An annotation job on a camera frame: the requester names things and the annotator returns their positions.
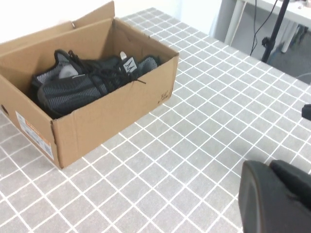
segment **cardboard box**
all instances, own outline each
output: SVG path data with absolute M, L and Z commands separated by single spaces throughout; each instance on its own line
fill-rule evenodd
M 0 45 L 0 105 L 3 112 L 52 162 L 64 168 L 172 94 L 178 53 L 114 18 L 114 2 L 74 21 Z M 107 96 L 60 119 L 51 119 L 29 98 L 31 78 L 54 63 L 56 49 L 82 59 L 124 51 L 137 60 L 159 56 L 162 65 Z

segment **shoe tongue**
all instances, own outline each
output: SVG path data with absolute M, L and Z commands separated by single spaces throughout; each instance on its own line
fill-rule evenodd
M 122 60 L 120 69 L 124 73 L 132 73 L 134 75 L 140 76 L 140 69 L 138 68 L 137 62 L 134 57 L 129 57 Z

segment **black pole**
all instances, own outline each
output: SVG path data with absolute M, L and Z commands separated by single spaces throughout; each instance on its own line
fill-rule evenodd
M 283 22 L 284 15 L 286 13 L 289 2 L 290 2 L 290 0 L 284 0 L 283 1 L 283 4 L 281 6 L 280 12 L 279 12 L 277 20 L 276 20 L 276 24 L 275 24 L 275 26 L 273 28 L 273 32 L 271 34 L 271 37 L 270 38 L 265 37 L 262 40 L 262 45 L 266 48 L 266 50 L 262 56 L 262 59 L 261 59 L 261 61 L 264 63 L 267 63 L 267 61 L 270 57 L 270 54 L 274 48 L 274 45 L 276 44 L 276 37 L 277 37 L 278 31 L 280 30 L 281 24 Z

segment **black cable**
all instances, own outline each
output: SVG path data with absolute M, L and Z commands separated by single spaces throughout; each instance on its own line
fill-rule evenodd
M 263 22 L 263 24 L 258 28 L 258 30 L 255 32 L 254 34 L 254 40 L 253 40 L 253 46 L 252 46 L 252 51 L 250 53 L 250 56 L 253 54 L 257 44 L 258 44 L 258 40 L 257 40 L 257 33 L 260 31 L 260 29 L 265 25 L 265 23 L 268 21 L 268 19 L 270 18 L 270 16 L 272 15 L 274 8 L 276 7 L 276 3 L 278 0 L 275 1 L 273 8 L 271 10 L 271 12 L 269 13 L 268 17 L 266 18 L 266 20 Z M 256 21 L 256 16 L 257 16 L 257 0 L 255 0 L 255 15 L 254 15 L 254 31 L 255 31 L 255 21 Z
M 252 55 L 253 51 L 254 51 L 254 44 L 256 41 L 256 45 L 258 44 L 258 40 L 257 40 L 257 36 L 256 36 L 256 16 L 257 16 L 257 0 L 255 0 L 255 15 L 254 15 L 254 39 L 253 39 L 253 45 L 252 45 L 252 50 L 251 50 L 251 54 Z

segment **box lid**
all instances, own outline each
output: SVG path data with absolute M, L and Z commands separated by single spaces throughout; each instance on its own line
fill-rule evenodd
M 13 50 L 26 47 L 31 44 L 36 44 L 39 41 L 49 39 L 51 37 L 60 35 L 73 29 L 81 28 L 92 23 L 96 23 L 105 19 L 114 18 L 115 16 L 115 4 L 114 1 L 110 1 L 105 5 L 97 8 L 96 10 L 88 13 L 87 15 L 71 22 L 65 22 L 36 33 L 28 34 L 17 39 L 4 42 L 0 44 L 0 56 L 5 53 L 9 53 Z

